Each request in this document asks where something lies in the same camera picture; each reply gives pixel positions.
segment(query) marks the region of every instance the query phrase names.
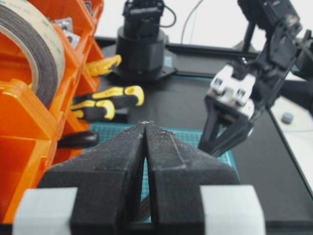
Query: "cutting mat grid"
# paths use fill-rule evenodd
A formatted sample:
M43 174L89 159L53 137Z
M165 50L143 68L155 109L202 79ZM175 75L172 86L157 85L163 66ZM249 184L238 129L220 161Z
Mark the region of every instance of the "cutting mat grid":
M100 142L106 142L112 139L117 133L125 131L125 129L132 127L132 125L127 124L115 124L115 123L94 123L90 126L92 131L98 132L100 137ZM172 131L175 136L190 144L191 146L198 147L199 141L201 139L202 131L199 130L187 130L187 129L177 129L177 128L167 128L163 127L166 130ZM229 164L234 167L235 162L232 156L231 151L228 151L219 157L221 162ZM148 183L148 166L147 160L144 163L144 173L143 173L143 181L142 181L142 192L141 192L141 200L143 200L146 196L149 195L149 183Z

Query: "tape roll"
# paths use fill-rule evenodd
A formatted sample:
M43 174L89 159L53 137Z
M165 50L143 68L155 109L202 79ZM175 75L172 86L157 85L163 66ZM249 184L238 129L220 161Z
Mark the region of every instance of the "tape roll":
M51 23L27 0L0 0L0 33L24 53L31 67L31 89L49 106L66 65L62 43Z

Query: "white wall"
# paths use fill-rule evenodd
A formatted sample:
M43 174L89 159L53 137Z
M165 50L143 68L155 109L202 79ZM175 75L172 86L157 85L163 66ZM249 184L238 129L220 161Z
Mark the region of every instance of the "white wall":
M164 0L177 14L178 20L172 28L164 31L169 35L172 43L180 43L183 24L198 0ZM291 0L301 17L304 30L313 29L312 0ZM97 36L116 37L117 29L123 25L123 7L125 0L105 0L105 9L100 20ZM172 14L165 10L162 24L170 24ZM237 5L237 0L204 0L199 9L190 19L186 29L184 43L232 47L239 43L245 35L247 20ZM256 30L252 44L257 49L262 49L265 43L265 33Z

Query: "white plastic block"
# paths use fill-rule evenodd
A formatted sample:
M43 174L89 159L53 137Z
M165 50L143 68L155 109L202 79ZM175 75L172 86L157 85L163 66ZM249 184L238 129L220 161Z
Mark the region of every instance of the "white plastic block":
M13 223L13 235L71 235L77 188L29 189Z
M265 235L253 186L201 186L206 235Z

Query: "screwdriver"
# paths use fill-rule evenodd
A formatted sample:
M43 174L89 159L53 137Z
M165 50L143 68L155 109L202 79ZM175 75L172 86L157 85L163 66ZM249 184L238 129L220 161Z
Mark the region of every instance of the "screwdriver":
M100 101L111 100L115 109L123 109L126 107L141 106L144 103L144 91L140 86L131 87L111 87L107 90L75 97L76 103L85 100Z
M120 55L115 55L103 60L87 63L86 67L91 76L107 75L111 73L122 62Z
M73 114L87 122L110 121L115 116L115 107L110 100L85 100L71 106Z
M99 134L93 131L72 133L58 141L58 148L91 148L99 144Z

